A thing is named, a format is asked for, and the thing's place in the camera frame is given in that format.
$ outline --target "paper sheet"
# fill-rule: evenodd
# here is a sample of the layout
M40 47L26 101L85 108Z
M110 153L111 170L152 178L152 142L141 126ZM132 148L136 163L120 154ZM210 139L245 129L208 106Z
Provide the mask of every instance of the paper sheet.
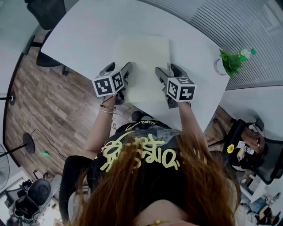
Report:
M113 61L121 69L127 62L133 70L127 81L125 102L162 102L164 85L155 75L155 67L167 69L170 63L168 39L155 36L127 36L116 41Z

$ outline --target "long hair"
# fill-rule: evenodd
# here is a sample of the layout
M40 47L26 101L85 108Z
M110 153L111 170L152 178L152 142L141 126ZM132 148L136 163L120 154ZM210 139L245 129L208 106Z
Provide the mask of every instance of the long hair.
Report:
M110 171L101 179L90 198L81 203L82 208L73 225L136 225L136 184L137 180L143 180L138 174L146 167L146 163L137 167L141 149L140 144L123 145ZM183 132L178 137L178 149L181 160L178 170L182 171L186 185L183 210L188 215L188 221L200 226L234 226L240 190L227 179L221 160L211 155L205 141L199 142ZM235 193L238 193L237 203L232 200Z

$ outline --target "bracelet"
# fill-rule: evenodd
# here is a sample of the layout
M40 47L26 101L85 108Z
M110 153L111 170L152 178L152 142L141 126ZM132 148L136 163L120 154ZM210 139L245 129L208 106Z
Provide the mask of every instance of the bracelet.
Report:
M100 111L104 111L104 112L107 112L107 113L110 113L110 114L117 114L117 113L114 113L114 112L110 112L110 111L106 111L106 110L103 110L103 109L99 109Z
M103 105L103 104L101 104L100 107L101 108L111 109L111 110L115 110L116 109L116 107L109 107L109 106L106 106L106 105Z

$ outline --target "sunflower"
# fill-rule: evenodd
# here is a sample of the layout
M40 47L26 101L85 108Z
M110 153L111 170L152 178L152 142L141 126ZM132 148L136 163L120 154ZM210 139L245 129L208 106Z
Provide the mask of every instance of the sunflower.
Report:
M231 154L233 152L233 150L234 150L234 145L233 144L229 145L228 148L227 148L228 154Z

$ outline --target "green plant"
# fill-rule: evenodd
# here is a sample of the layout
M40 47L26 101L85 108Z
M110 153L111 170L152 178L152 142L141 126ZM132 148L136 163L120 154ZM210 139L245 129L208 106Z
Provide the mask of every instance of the green plant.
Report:
M227 74L230 78L233 78L234 74L238 73L238 69L242 67L239 55L227 53L220 49L220 57Z

